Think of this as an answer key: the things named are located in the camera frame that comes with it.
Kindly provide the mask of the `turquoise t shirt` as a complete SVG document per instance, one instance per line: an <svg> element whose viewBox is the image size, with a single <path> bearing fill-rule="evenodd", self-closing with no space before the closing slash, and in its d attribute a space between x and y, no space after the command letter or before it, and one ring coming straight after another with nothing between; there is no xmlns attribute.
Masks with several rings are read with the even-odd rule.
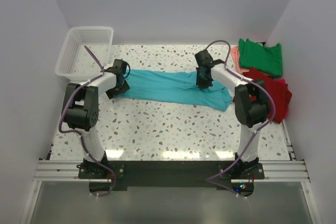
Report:
<svg viewBox="0 0 336 224"><path fill-rule="evenodd" d="M133 69L127 77L128 91L119 98L208 106L226 111L233 97L221 83L201 90L196 86L196 72L160 72Z"/></svg>

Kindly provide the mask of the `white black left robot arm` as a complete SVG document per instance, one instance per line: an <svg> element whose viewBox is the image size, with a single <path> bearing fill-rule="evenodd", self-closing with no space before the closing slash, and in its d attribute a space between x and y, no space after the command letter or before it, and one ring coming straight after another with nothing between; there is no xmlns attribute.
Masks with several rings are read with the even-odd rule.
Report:
<svg viewBox="0 0 336 224"><path fill-rule="evenodd" d="M96 129L99 97L106 94L112 99L127 92L130 87L126 78L130 70L126 61L116 59L112 65L104 67L98 76L82 83L69 83L66 87L58 131L78 135L84 160L92 163L90 171L97 178L105 177L109 171L109 165L102 161L106 153Z"/></svg>

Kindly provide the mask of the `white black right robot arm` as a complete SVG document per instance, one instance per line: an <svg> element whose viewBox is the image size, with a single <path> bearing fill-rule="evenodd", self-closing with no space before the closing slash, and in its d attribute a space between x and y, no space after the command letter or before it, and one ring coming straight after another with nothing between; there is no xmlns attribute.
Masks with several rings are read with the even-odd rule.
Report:
<svg viewBox="0 0 336 224"><path fill-rule="evenodd" d="M207 50L195 54L196 86L206 89L217 81L234 95L235 115L240 127L240 142L235 154L234 173L246 178L258 165L258 141L260 130L266 126L271 113L270 95L262 80L252 80L226 67L226 63L214 60Z"/></svg>

